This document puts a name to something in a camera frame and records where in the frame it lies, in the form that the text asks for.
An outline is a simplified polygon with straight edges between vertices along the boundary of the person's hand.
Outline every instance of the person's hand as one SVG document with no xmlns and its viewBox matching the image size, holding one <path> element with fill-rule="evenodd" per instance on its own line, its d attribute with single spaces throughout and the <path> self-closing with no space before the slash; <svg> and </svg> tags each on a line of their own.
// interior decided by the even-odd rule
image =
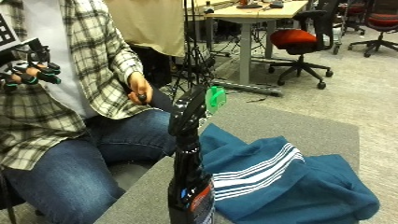
<svg viewBox="0 0 398 224">
<path fill-rule="evenodd" d="M 150 104 L 152 101 L 154 89 L 150 85 L 144 75 L 140 72 L 134 72 L 128 78 L 130 89 L 132 92 L 128 94 L 128 98 L 138 105 L 143 105 L 143 102 L 139 99 L 139 95 L 146 95 L 146 103 Z"/>
</svg>

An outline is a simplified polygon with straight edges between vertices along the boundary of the chair wheel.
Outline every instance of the chair wheel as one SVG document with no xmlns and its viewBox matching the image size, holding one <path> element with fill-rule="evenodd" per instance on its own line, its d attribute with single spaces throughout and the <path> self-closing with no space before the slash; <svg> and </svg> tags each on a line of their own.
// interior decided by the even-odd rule
<svg viewBox="0 0 398 224">
<path fill-rule="evenodd" d="M 324 90 L 324 89 L 327 88 L 327 83 L 321 81 L 321 82 L 319 83 L 319 85 L 317 85 L 317 88 L 319 88 L 320 90 Z"/>
<path fill-rule="evenodd" d="M 275 67 L 269 67 L 269 73 L 273 73 L 275 72 Z"/>
<path fill-rule="evenodd" d="M 277 81 L 277 85 L 279 85 L 279 86 L 284 86 L 284 85 L 285 85 L 285 81 L 279 80 L 279 81 Z"/>
<path fill-rule="evenodd" d="M 327 77 L 332 77 L 332 76 L 333 76 L 333 71 L 329 70 L 329 71 L 327 72 Z"/>
</svg>

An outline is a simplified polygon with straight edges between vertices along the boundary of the flannel shirt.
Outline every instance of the flannel shirt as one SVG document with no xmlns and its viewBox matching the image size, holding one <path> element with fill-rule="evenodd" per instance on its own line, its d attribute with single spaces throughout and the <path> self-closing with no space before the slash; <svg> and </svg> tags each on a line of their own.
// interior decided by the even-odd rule
<svg viewBox="0 0 398 224">
<path fill-rule="evenodd" d="M 23 0 L 0 4 L 7 6 L 15 33 L 27 40 Z M 151 107 L 132 103 L 122 83 L 127 84 L 135 71 L 143 72 L 143 64 L 124 42 L 103 0 L 60 0 L 60 5 L 78 76 L 92 108 L 112 119 L 139 114 Z M 63 79 L 63 68 L 59 76 Z M 31 170 L 51 147 L 84 133 L 82 117 L 51 97 L 47 83 L 19 85 L 8 95 L 0 90 L 3 166 Z"/>
</svg>

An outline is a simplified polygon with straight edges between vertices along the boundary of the table leg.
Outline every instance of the table leg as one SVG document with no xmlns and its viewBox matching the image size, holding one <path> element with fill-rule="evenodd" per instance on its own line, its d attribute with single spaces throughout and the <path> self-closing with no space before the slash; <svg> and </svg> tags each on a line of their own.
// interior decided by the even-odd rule
<svg viewBox="0 0 398 224">
<path fill-rule="evenodd" d="M 205 26 L 207 26 L 207 47 L 208 47 L 211 52 L 213 50 L 213 38 L 215 38 L 215 36 L 213 36 L 213 32 L 215 32 L 213 25 L 215 24 L 213 23 L 215 23 L 213 18 L 208 17 L 207 21 L 205 21 Z"/>
<path fill-rule="evenodd" d="M 249 84 L 251 62 L 252 62 L 252 24 L 243 23 L 240 38 L 240 77 L 239 84 Z"/>
<path fill-rule="evenodd" d="M 273 59 L 273 42 L 272 42 L 272 33 L 276 30 L 276 21 L 267 22 L 267 49 L 265 49 L 265 58 Z"/>
</svg>

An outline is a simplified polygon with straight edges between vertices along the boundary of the red chair seat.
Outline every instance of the red chair seat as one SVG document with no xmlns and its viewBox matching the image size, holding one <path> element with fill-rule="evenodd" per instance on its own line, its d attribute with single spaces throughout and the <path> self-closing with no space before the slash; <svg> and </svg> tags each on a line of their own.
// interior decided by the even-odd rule
<svg viewBox="0 0 398 224">
<path fill-rule="evenodd" d="M 380 27 L 393 27 L 398 25 L 398 15 L 386 15 L 372 13 L 369 18 L 371 23 Z"/>
<path fill-rule="evenodd" d="M 272 42 L 279 49 L 292 45 L 316 44 L 316 36 L 303 30 L 280 30 L 272 36 Z"/>
</svg>

